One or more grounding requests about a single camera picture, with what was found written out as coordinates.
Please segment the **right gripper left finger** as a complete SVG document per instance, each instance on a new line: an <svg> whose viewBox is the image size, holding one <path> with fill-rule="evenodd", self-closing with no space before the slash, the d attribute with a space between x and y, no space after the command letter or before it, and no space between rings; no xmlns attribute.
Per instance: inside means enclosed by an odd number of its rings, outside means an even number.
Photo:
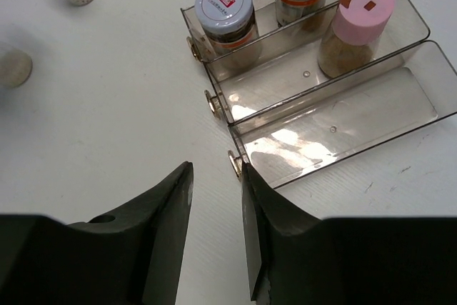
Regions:
<svg viewBox="0 0 457 305"><path fill-rule="evenodd" d="M174 304L194 185L185 161L87 222L1 216L3 304Z"/></svg>

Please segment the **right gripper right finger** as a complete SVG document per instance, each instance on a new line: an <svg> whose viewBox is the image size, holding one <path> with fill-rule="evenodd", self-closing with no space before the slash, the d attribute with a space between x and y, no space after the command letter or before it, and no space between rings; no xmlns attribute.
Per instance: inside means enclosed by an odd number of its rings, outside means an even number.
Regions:
<svg viewBox="0 0 457 305"><path fill-rule="evenodd" d="M454 304L456 219L318 219L241 172L243 230L256 304Z"/></svg>

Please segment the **pink lid spice bottle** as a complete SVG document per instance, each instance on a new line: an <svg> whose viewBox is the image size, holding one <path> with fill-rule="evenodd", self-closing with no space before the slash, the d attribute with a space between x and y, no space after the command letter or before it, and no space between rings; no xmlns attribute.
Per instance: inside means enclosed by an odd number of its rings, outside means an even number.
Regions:
<svg viewBox="0 0 457 305"><path fill-rule="evenodd" d="M324 75L334 79L367 65L394 8L395 0L339 0L319 47Z"/></svg>

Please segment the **yellow lid spice bottle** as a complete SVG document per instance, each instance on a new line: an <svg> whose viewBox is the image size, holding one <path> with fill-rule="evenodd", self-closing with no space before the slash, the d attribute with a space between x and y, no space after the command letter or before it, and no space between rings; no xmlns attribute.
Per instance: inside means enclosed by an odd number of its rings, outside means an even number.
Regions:
<svg viewBox="0 0 457 305"><path fill-rule="evenodd" d="M33 61L27 53L1 42L1 86L21 86L30 77L32 69Z"/></svg>

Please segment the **orange label sauce jar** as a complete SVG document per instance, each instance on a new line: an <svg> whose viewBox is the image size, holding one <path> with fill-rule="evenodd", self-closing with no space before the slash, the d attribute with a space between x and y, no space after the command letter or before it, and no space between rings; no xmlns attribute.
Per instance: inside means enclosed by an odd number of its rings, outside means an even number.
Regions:
<svg viewBox="0 0 457 305"><path fill-rule="evenodd" d="M258 38L253 0L195 0L196 17L218 56Z"/></svg>

